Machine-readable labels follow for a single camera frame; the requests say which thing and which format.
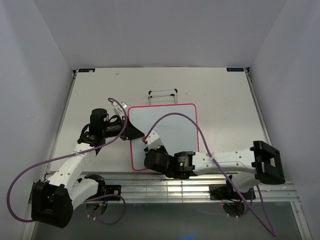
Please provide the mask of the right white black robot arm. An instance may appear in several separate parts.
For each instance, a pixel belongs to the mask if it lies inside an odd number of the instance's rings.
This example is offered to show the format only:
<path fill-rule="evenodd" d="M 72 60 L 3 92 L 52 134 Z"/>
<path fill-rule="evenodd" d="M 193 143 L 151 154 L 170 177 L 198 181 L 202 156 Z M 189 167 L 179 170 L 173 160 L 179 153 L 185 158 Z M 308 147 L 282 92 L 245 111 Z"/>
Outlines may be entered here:
<path fill-rule="evenodd" d="M 144 149 L 145 168 L 168 178 L 187 180 L 193 176 L 233 173 L 226 194 L 237 199 L 259 184 L 282 185 L 286 182 L 280 151 L 264 141 L 254 141 L 243 150 L 219 153 L 182 151 L 169 155 L 163 145 Z"/>

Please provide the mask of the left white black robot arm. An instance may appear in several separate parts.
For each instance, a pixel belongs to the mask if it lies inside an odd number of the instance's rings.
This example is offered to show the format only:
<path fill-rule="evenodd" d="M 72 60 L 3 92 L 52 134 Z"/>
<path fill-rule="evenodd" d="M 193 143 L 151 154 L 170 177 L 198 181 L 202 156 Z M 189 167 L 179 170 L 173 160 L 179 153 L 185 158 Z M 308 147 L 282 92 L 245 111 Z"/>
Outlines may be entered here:
<path fill-rule="evenodd" d="M 108 138 L 119 136 L 122 140 L 142 138 L 138 130 L 124 116 L 109 117 L 106 109 L 92 110 L 90 122 L 80 134 L 74 156 L 46 181 L 33 185 L 31 193 L 31 218 L 34 221 L 64 228 L 70 222 L 73 211 L 87 199 L 102 199 L 108 192 L 105 180 L 97 174 L 80 175 L 98 155 Z"/>

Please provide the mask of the pink framed whiteboard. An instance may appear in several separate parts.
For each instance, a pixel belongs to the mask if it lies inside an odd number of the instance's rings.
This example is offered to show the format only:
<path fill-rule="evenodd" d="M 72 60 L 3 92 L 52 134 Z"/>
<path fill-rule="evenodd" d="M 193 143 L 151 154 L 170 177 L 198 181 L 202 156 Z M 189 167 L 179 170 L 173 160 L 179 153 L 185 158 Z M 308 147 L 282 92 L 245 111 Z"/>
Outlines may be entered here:
<path fill-rule="evenodd" d="M 181 113 L 195 123 L 198 122 L 197 107 L 193 103 L 132 106 L 127 111 L 132 125 L 144 134 L 149 132 L 160 117 L 168 113 Z M 183 116 L 167 116 L 153 130 L 160 136 L 165 149 L 171 156 L 178 152 L 200 150 L 198 130 Z M 130 142 L 131 167 L 135 172 L 147 170 L 144 166 L 146 147 L 141 137 Z"/>

